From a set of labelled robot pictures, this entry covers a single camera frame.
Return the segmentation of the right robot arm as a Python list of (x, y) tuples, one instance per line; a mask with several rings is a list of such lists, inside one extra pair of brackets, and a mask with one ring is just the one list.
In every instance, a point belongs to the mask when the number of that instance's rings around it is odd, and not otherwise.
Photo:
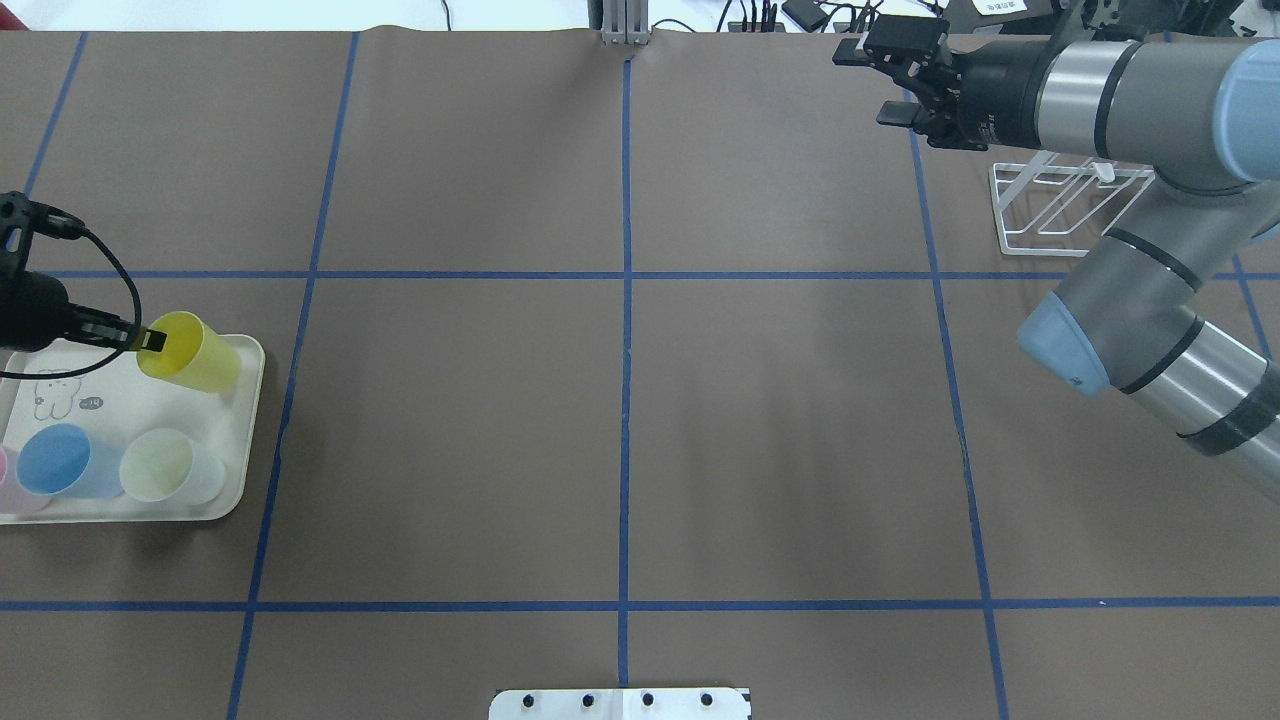
[(1277, 40), (1149, 41), (1074, 1), (1044, 40), (956, 53), (941, 17), (888, 15), (832, 61), (910, 92), (882, 126), (936, 149), (993, 146), (1153, 172), (1018, 331), (1076, 392), (1134, 400), (1196, 454), (1277, 498), (1277, 361), (1189, 304), (1242, 249), (1277, 236)]

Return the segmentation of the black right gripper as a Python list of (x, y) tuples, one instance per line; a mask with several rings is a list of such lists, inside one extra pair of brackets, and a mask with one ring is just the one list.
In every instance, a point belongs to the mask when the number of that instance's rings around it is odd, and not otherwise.
[(911, 99), (886, 101), (876, 122), (910, 129), (934, 149), (1039, 149), (1036, 109), (1048, 41), (992, 41), (956, 53), (948, 31), (941, 18), (883, 15), (864, 38), (842, 38), (832, 63), (870, 67), (906, 90)]

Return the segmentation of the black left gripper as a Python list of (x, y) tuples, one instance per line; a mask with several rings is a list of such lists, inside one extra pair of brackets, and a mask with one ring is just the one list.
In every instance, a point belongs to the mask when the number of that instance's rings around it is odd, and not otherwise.
[(18, 272), (3, 282), (1, 346), (6, 350), (36, 352), (55, 340), (129, 352), (165, 348), (165, 332), (134, 329), (134, 322), (72, 302), (67, 287), (51, 275)]

